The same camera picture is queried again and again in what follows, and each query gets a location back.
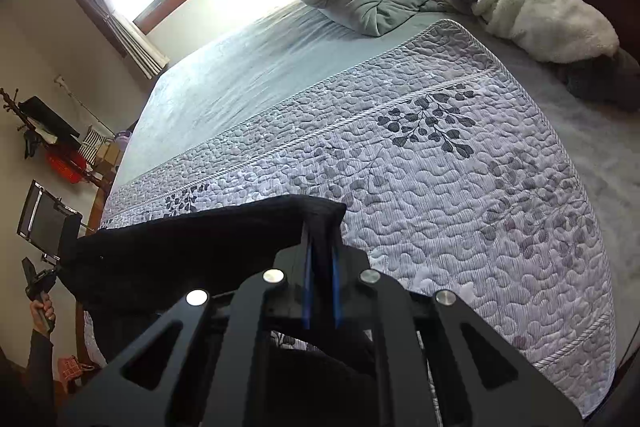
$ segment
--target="red basket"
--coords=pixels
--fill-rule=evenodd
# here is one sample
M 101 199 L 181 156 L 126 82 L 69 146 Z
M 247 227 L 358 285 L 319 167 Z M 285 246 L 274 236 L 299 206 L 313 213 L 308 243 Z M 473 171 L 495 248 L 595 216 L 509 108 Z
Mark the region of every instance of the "red basket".
M 55 172 L 72 184 L 78 183 L 82 179 L 82 174 L 70 167 L 68 163 L 73 162 L 82 171 L 86 169 L 86 160 L 80 153 L 62 145 L 47 147 L 47 161 Z

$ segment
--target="mattress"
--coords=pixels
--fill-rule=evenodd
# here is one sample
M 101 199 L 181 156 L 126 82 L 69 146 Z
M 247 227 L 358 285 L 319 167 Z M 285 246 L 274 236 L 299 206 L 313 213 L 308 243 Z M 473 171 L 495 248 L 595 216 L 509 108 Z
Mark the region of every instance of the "mattress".
M 232 133 L 239 132 L 242 135 L 242 126 L 239 125 L 242 122 L 260 115 L 300 90 L 313 86 L 326 76 L 388 50 L 415 35 L 437 18 L 439 17 L 435 14 L 418 14 L 384 38 L 369 39 L 354 35 L 312 10 L 292 6 L 249 30 L 196 52 L 168 71 L 159 81 L 116 178 L 116 187 L 108 201 L 103 226 L 122 226 L 148 219 L 152 212 L 159 212 L 150 210 L 149 205 L 158 201 L 158 194 L 164 189 L 172 184 L 175 187 L 176 183 L 182 187 L 185 182 L 193 182 L 189 177 L 193 173 L 196 178 L 210 175 L 207 172 L 210 166 L 205 162 L 198 163 L 200 159 L 197 155 L 185 154 L 186 150 L 223 131 L 231 130 Z M 633 222 L 638 217 L 638 208 L 634 207 L 633 195 L 638 193 L 638 179 L 635 177 L 638 172 L 638 144 L 634 133 L 638 122 L 615 112 L 585 106 L 564 91 L 548 68 L 528 59 L 519 50 L 483 35 L 472 21 L 458 19 L 473 29 L 475 35 L 487 39 L 494 51 L 501 53 L 503 58 L 506 57 L 519 80 L 529 81 L 527 89 L 538 104 L 544 106 L 546 103 L 547 107 L 543 107 L 543 110 L 557 128 L 570 156 L 577 164 L 587 191 L 590 192 L 590 180 L 597 188 L 594 194 L 590 192 L 590 196 L 592 200 L 598 200 L 594 207 L 602 225 L 602 237 L 613 267 L 613 284 L 616 289 L 614 299 L 620 294 L 619 286 L 626 290 L 623 291 L 622 299 L 618 296 L 615 305 L 618 314 L 618 339 L 620 340 L 621 333 L 625 333 L 625 342 L 628 344 L 637 322 L 634 312 L 638 308 L 631 309 L 626 304 L 627 299 L 637 299 L 638 292 L 634 291 L 635 281 L 631 274 L 620 270 L 621 264 L 624 266 L 625 263 L 633 263 L 633 256 L 627 254 L 625 258 L 625 252 L 616 247 L 627 242 L 630 247 L 635 246 L 637 251 L 638 232 L 634 230 Z M 479 55 L 484 53 L 480 44 L 477 49 Z M 220 68 L 221 64 L 232 66 L 223 70 Z M 443 71 L 440 80 L 455 80 L 454 76 L 447 78 L 455 70 L 452 67 L 448 72 Z M 216 103 L 211 104 L 206 100 L 216 100 Z M 617 141 L 598 140 L 612 130 L 616 131 Z M 569 138 L 568 142 L 562 135 L 563 131 Z M 207 148 L 214 152 L 212 143 L 214 142 L 209 142 Z M 603 148 L 607 150 L 607 155 L 602 155 Z M 612 153 L 615 156 L 607 161 Z M 186 177 L 185 162 L 190 163 L 190 169 L 187 170 L 191 173 Z M 177 178 L 174 175 L 176 172 L 181 172 Z M 153 185 L 151 188 L 148 185 L 150 181 Z M 625 185 L 628 190 L 620 190 Z M 193 186 L 195 192 L 201 188 L 209 188 L 205 188 L 204 183 Z M 334 190 L 329 189 L 328 194 L 321 195 L 336 197 Z M 167 210 L 171 212 L 184 211 L 187 204 L 188 210 L 191 210 L 191 202 L 187 202 L 185 196 L 189 196 L 191 201 L 189 194 L 167 192 L 166 198 L 171 201 L 163 199 L 162 204 L 167 204 Z M 223 200 L 216 204 L 225 202 L 238 201 Z M 620 205 L 626 208 L 626 212 L 620 211 Z M 614 247 L 613 254 L 610 238 Z M 625 322 L 632 317 L 628 330 L 621 327 L 621 313 Z M 592 318 L 593 323 L 597 324 L 596 317 Z M 615 331 L 611 331 L 608 338 L 608 349 L 613 353 Z M 589 398 L 591 404 L 596 401 L 593 396 Z M 585 401 L 583 412 L 590 407 L 588 400 Z

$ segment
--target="leaf pattern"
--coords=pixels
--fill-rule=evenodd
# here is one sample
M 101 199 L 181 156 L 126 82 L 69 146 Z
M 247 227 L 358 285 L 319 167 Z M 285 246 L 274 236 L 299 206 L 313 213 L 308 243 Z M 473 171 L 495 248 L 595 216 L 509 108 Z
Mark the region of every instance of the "leaf pattern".
M 456 84 L 449 89 L 426 94 L 392 108 L 387 114 L 378 116 L 378 125 L 386 127 L 394 134 L 399 133 L 399 136 L 391 139 L 391 143 L 397 147 L 404 147 L 407 143 L 417 143 L 420 137 L 426 137 L 427 140 L 440 142 L 440 149 L 443 152 L 457 153 L 461 158 L 470 158 L 474 153 L 473 147 L 460 143 L 463 139 L 460 129 L 450 126 L 460 125 L 467 128 L 475 126 L 476 122 L 472 118 L 459 116 L 460 108 L 452 105 L 453 100 L 466 102 L 475 95 L 475 92 L 468 89 L 466 84 Z M 411 109 L 403 111 L 403 106 L 406 105 Z

